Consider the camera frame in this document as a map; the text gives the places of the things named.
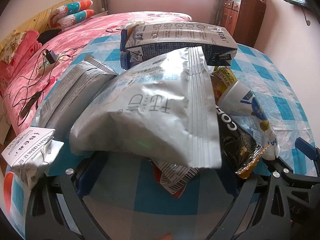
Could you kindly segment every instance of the yellow headboard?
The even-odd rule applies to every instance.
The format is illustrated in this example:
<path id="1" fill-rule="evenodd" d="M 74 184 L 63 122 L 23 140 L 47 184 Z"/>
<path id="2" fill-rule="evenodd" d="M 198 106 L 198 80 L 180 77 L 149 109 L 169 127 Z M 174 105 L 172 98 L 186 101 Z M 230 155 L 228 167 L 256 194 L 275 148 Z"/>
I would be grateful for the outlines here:
<path id="1" fill-rule="evenodd" d="M 49 7 L 46 10 L 38 13 L 37 15 L 31 17 L 29 20 L 21 24 L 15 30 L 13 30 L 1 43 L 0 43 L 0 51 L 7 44 L 7 41 L 11 38 L 14 32 L 25 32 L 27 30 L 35 30 L 39 33 L 43 33 L 44 31 L 49 30 L 48 27 L 48 18 L 52 10 L 60 7 L 61 5 L 72 3 L 73 0 L 66 0 L 64 2 L 58 3 L 54 6 Z"/>

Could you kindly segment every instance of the wooden cabinet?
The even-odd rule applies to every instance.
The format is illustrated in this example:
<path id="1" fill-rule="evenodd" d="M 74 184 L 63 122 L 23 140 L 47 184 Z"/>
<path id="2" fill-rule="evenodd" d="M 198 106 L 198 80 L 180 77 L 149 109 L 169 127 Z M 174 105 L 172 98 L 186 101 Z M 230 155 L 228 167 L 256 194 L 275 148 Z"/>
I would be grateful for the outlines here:
<path id="1" fill-rule="evenodd" d="M 266 5 L 260 0 L 224 0 L 220 26 L 225 27 L 237 43 L 253 47 L 265 11 Z"/>

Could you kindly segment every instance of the blue and white checkered tablecloth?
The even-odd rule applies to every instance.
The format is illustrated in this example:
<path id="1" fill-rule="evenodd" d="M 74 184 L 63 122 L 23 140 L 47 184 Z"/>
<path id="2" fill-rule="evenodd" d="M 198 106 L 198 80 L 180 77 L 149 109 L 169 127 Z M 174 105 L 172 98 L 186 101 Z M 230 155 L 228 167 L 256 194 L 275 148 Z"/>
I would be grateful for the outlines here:
<path id="1" fill-rule="evenodd" d="M 120 73 L 119 46 L 120 35 L 94 39 L 71 62 L 66 72 L 82 61 L 85 53 L 89 53 Z M 315 175 L 313 163 L 294 146 L 297 137 L 312 145 L 314 140 L 302 106 L 285 77 L 266 55 L 243 45 L 239 45 L 230 68 L 258 98 L 276 131 L 280 156 L 295 173 Z M 70 152 L 66 140 L 50 173 L 59 174 L 67 168 L 76 167 L 81 159 Z M 259 161 L 255 172 L 268 173 L 262 161 Z M 185 192 L 176 199 L 156 183 L 149 162 L 135 155 L 110 153 L 92 192 L 84 197 L 84 201 L 112 239 L 152 240 L 172 233 L 174 239 L 202 240 L 233 201 L 234 192 L 226 186 L 228 181 L 223 182 L 223 177 L 218 176 L 215 170 L 204 170 L 187 184 Z M 17 188 L 18 185 L 13 187 L 12 205 L 23 217 L 28 192 L 23 194 L 25 189 Z M 13 219 L 19 231 L 24 233 L 21 216 L 17 216 L 19 220 Z"/>

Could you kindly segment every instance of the silver screw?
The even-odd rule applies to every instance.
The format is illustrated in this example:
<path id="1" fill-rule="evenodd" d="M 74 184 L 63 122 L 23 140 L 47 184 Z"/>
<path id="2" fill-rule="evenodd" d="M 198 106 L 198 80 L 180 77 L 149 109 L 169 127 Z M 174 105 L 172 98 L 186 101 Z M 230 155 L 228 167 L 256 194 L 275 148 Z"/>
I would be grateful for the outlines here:
<path id="1" fill-rule="evenodd" d="M 276 178 L 279 178 L 279 177 L 280 177 L 280 174 L 279 174 L 279 172 L 277 172 L 277 171 L 274 171 L 274 172 L 272 173 L 272 175 L 275 176 Z"/>
<path id="2" fill-rule="evenodd" d="M 71 175 L 71 174 L 74 173 L 74 172 L 75 172 L 75 171 L 74 171 L 73 169 L 71 169 L 71 168 L 66 170 L 66 174 L 67 174 L 67 175 Z"/>

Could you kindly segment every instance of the pink bedspread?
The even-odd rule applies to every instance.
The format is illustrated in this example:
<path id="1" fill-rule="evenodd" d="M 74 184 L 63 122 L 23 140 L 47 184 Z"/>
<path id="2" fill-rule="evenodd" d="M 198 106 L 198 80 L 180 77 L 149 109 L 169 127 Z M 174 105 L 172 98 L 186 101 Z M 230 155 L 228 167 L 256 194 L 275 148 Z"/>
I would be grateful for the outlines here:
<path id="1" fill-rule="evenodd" d="M 170 13 L 170 12 L 131 12 L 131 13 L 121 13 L 121 14 L 113 14 L 103 17 L 98 17 L 94 19 L 90 19 L 86 21 L 83 25 L 77 26 L 69 31 L 66 31 L 46 44 L 44 44 L 39 51 L 33 55 L 33 57 L 26 63 L 23 69 L 17 74 L 15 79 L 9 85 L 9 87 L 4 91 L 4 103 L 8 110 L 9 119 L 11 120 L 13 129 L 15 133 L 18 135 L 23 130 L 30 126 L 30 123 L 36 113 L 36 107 L 34 104 L 25 119 L 22 123 L 23 119 L 19 117 L 20 110 L 24 105 L 24 100 L 17 104 L 21 99 L 27 97 L 27 89 L 22 88 L 23 86 L 27 86 L 28 80 L 26 78 L 30 78 L 31 73 L 36 65 L 36 60 L 38 56 L 41 54 L 43 49 L 51 50 L 54 52 L 61 53 L 68 49 L 79 47 L 87 44 L 90 40 L 94 38 L 98 38 L 101 36 L 120 34 L 119 30 L 122 25 L 126 24 L 130 20 L 144 20 L 147 23 L 153 22 L 179 22 L 179 21 L 192 21 L 192 18 L 189 15 L 182 13 Z M 80 54 L 80 50 L 73 55 L 73 58 L 76 58 L 76 55 Z M 42 63 L 42 56 L 38 61 L 39 65 Z M 65 69 L 69 66 L 70 61 L 62 61 L 51 73 L 50 85 L 47 87 L 43 93 L 43 95 L 39 98 L 39 104 L 42 99 L 49 93 L 52 86 L 58 80 L 58 78 L 62 75 Z M 35 84 L 40 79 L 40 75 L 38 73 L 34 73 L 30 81 L 29 86 Z M 41 80 L 34 86 L 28 89 L 28 98 L 34 95 L 37 91 L 41 91 L 43 87 L 49 81 L 49 73 L 47 73 Z"/>

